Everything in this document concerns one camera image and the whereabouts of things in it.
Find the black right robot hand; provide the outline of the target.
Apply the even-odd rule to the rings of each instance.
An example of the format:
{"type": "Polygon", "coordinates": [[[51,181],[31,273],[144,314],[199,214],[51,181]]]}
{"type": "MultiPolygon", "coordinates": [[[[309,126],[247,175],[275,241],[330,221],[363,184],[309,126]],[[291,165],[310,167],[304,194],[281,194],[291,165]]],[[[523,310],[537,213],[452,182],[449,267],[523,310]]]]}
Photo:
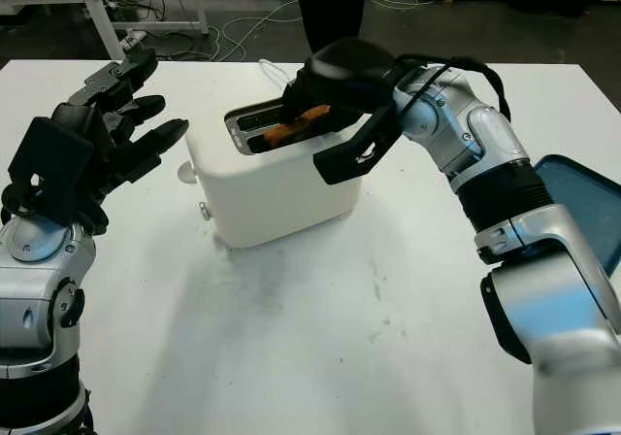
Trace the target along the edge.
{"type": "Polygon", "coordinates": [[[320,125],[338,132],[385,105],[392,94],[394,56],[359,38],[342,38],[313,53],[285,87],[280,120],[327,106],[320,125]]]}

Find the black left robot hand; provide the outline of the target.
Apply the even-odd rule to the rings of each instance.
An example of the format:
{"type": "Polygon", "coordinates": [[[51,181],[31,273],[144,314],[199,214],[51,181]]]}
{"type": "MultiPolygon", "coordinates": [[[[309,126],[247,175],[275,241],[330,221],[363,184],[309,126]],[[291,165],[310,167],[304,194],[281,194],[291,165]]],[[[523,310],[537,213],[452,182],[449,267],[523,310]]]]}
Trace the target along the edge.
{"type": "Polygon", "coordinates": [[[83,180],[97,203],[120,185],[134,183],[157,167],[160,155],[188,130],[188,120],[173,118],[140,139],[131,139],[138,126],[166,106],[161,95],[135,96],[157,64],[154,50],[129,53],[88,77],[79,91],[52,112],[53,121],[93,145],[83,180]]]}

